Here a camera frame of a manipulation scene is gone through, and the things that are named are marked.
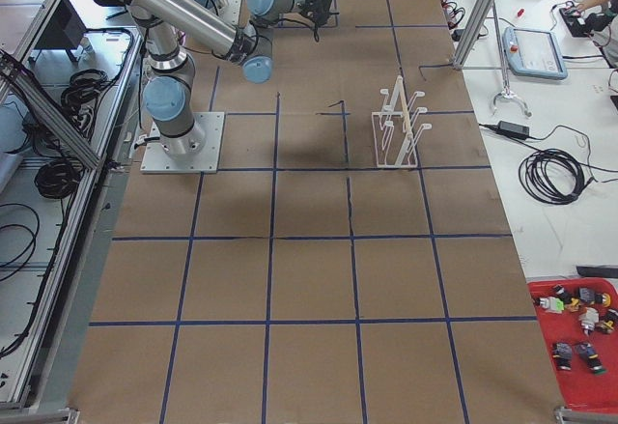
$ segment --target blue tablet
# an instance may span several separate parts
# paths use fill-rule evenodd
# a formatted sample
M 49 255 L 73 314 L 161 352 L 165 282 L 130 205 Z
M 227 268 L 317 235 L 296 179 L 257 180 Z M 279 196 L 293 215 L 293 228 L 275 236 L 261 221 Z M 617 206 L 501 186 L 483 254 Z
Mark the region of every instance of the blue tablet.
M 558 41 L 550 31 L 509 26 L 502 41 L 514 74 L 546 79 L 568 76 Z

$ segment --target person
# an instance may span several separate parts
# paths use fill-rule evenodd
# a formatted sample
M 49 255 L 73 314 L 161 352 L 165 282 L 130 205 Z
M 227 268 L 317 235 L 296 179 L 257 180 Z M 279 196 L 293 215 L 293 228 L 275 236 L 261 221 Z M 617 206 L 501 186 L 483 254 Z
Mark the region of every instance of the person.
M 576 10 L 584 13 L 588 9 L 601 6 L 607 7 L 610 0 L 583 0 L 576 5 Z M 618 68 L 618 19 L 612 20 L 602 31 L 595 31 L 594 42 L 601 48 L 607 62 L 613 67 Z

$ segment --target red object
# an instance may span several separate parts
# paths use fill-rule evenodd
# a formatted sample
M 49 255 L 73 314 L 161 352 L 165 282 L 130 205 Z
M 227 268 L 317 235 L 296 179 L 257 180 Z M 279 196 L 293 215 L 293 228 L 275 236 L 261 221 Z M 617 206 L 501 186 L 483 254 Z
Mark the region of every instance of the red object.
M 618 307 L 618 295 L 614 287 L 605 279 L 585 277 L 581 279 L 560 279 L 557 281 L 539 281 L 528 283 L 528 289 L 533 298 L 555 297 L 553 286 L 560 284 L 574 296 L 580 287 L 593 289 L 595 292 L 606 293 L 611 296 L 611 307 Z M 606 308 L 593 305 L 599 310 L 600 317 L 605 314 Z M 592 332 L 586 336 L 579 324 L 581 310 L 576 313 L 564 311 L 562 314 L 548 313 L 540 306 L 535 307 L 541 331 L 551 358 L 551 346 L 556 342 L 566 342 L 573 349 L 571 371 L 553 369 L 558 379 L 566 405 L 571 410 L 618 413 L 618 329 L 611 334 Z M 599 360 L 607 370 L 601 375 L 594 375 L 588 369 L 586 362 L 575 351 L 575 344 L 590 342 Z

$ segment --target red tray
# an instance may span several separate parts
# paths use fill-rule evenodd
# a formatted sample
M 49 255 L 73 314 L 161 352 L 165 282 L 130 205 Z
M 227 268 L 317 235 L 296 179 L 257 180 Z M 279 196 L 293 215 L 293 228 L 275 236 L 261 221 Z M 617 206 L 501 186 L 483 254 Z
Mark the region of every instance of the red tray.
M 611 296 L 611 307 L 618 308 L 618 296 L 614 287 L 601 278 L 531 282 L 528 284 L 528 289 L 533 297 L 554 297 L 552 287 L 556 284 L 560 284 L 572 294 L 579 287 L 607 293 Z M 600 305 L 593 307 L 599 310 L 599 316 L 605 313 L 606 308 Z M 550 358 L 551 345 L 555 342 L 566 342 L 573 346 L 588 341 L 599 354 L 599 360 L 607 370 L 601 375 L 592 374 L 586 362 L 577 356 L 575 349 L 571 360 L 571 371 L 556 369 L 552 359 L 560 391 L 567 406 L 571 410 L 618 413 L 618 329 L 609 335 L 593 332 L 590 336 L 586 336 L 579 325 L 580 312 L 564 311 L 562 314 L 554 314 L 546 312 L 539 306 L 536 307 L 536 312 Z

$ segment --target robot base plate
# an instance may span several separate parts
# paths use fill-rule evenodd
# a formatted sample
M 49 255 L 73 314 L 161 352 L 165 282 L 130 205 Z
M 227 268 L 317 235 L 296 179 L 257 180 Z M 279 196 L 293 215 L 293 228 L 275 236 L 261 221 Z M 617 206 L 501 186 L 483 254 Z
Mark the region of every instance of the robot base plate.
M 216 173 L 223 138 L 224 112 L 196 112 L 195 123 L 206 133 L 206 143 L 196 154 L 173 157 L 167 155 L 158 142 L 146 146 L 140 170 L 142 173 Z M 151 137 L 158 137 L 159 132 L 153 125 Z

